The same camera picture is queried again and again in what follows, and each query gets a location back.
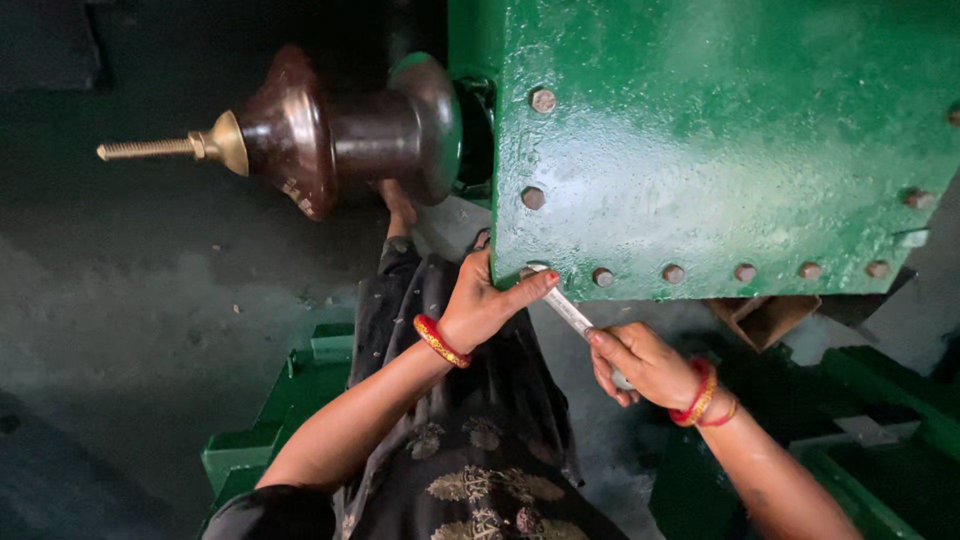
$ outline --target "green machine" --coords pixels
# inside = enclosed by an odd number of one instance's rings
[[[885,292],[960,161],[958,23],[952,0],[449,2],[448,72],[491,105],[495,280]]]

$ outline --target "gold floral embroidery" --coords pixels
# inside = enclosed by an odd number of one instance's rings
[[[407,443],[407,450],[414,459],[426,459],[435,454],[440,449],[440,436],[446,431],[440,426],[430,422],[416,429],[414,438]]]
[[[507,490],[522,503],[532,503],[536,499],[557,501],[565,495],[562,487],[544,477],[526,475],[519,469],[488,471],[476,465],[467,465],[460,473],[443,475],[433,480],[426,490],[442,501],[467,499],[475,503],[495,486]]]
[[[494,451],[500,446],[500,435],[503,434],[491,419],[476,416],[471,416],[460,431],[469,431],[470,444],[487,452]]]
[[[344,522],[341,524],[341,530],[343,531],[344,540],[349,540],[350,535],[353,534],[353,528],[357,526],[357,518],[353,514],[347,514],[344,516]]]
[[[491,471],[475,465],[468,465],[460,473],[443,475],[430,483],[426,488],[437,499],[442,501],[469,500],[471,503],[479,501],[490,493]]]
[[[462,521],[441,526],[430,536],[430,540],[503,540],[503,520],[490,508],[473,510],[470,522]]]
[[[531,540],[589,540],[579,527],[572,523],[545,520],[531,508],[523,508],[516,515],[516,530],[519,538]],[[504,522],[491,508],[473,510],[470,521],[453,522],[440,526],[430,540],[503,540],[508,534],[509,522]],[[516,533],[509,534],[516,538]]]

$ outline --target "bolt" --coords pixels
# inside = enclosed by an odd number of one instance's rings
[[[756,277],[756,268],[752,264],[741,264],[733,270],[733,275],[744,283],[749,282]]]
[[[906,199],[903,199],[903,202],[912,209],[926,210],[937,202],[937,198],[929,191],[914,189],[906,196]]]
[[[613,272],[601,266],[593,271],[593,282],[601,287],[609,287],[613,284]]]
[[[947,111],[947,122],[953,124],[953,127],[960,128],[960,104],[954,104]]]
[[[683,268],[676,264],[670,264],[663,269],[663,278],[673,284],[682,282],[685,275],[686,272],[684,272]]]
[[[535,90],[530,94],[530,107],[533,107],[536,112],[547,114],[557,107],[557,96],[546,88]]]
[[[539,210],[546,203],[546,197],[538,187],[527,187],[523,190],[523,205],[531,210]]]
[[[824,271],[820,268],[820,265],[815,262],[805,262],[804,265],[800,267],[800,272],[798,272],[801,278],[812,282],[819,280],[823,273]]]
[[[172,138],[151,142],[122,142],[101,144],[97,156],[101,160],[135,160],[158,156],[194,156],[194,145],[189,138]]]
[[[871,278],[882,278],[890,271],[890,265],[882,260],[875,260],[867,265],[867,275]]]

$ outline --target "nut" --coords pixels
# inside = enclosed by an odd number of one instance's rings
[[[816,262],[805,262],[804,265],[800,267],[800,272],[798,272],[801,278],[812,282],[819,280],[823,273],[824,271]]]
[[[752,264],[743,263],[733,270],[733,275],[739,281],[746,283],[756,277],[756,268]]]
[[[523,205],[531,210],[539,210],[546,204],[546,196],[538,187],[527,187],[523,190]]]
[[[890,265],[882,260],[875,260],[867,265],[867,275],[871,278],[882,278],[890,271]]]
[[[673,284],[682,282],[685,275],[686,272],[684,272],[683,268],[676,264],[670,264],[663,269],[663,278]]]
[[[593,282],[601,287],[609,287],[613,284],[613,272],[601,266],[593,271]]]
[[[906,199],[903,199],[903,202],[912,209],[926,210],[932,207],[933,203],[937,202],[937,198],[929,191],[915,189],[906,196]]]
[[[546,88],[535,90],[530,94],[530,107],[533,107],[536,112],[546,114],[557,107],[557,96]]]

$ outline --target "red bangle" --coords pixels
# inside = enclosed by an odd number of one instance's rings
[[[470,356],[457,353],[451,349],[440,336],[440,333],[437,331],[437,321],[421,313],[414,317],[414,328],[420,337],[423,338],[423,341],[426,341],[426,344],[436,351],[438,355],[442,356],[444,360],[461,369],[470,366]]]
[[[690,365],[700,373],[700,387],[697,390],[696,397],[693,399],[693,404],[690,405],[690,408],[686,411],[670,409],[670,419],[683,428],[689,428],[700,420],[700,417],[703,416],[704,411],[707,410],[707,407],[713,400],[713,394],[717,387],[716,371],[709,361],[705,358],[697,357],[690,360]]]
[[[697,426],[701,428],[718,428],[723,426],[733,418],[733,415],[736,414],[736,408],[738,405],[739,403],[737,402],[736,398],[733,398],[733,405],[730,405],[730,410],[727,411],[727,414],[723,418],[714,420],[713,422],[697,422]]]

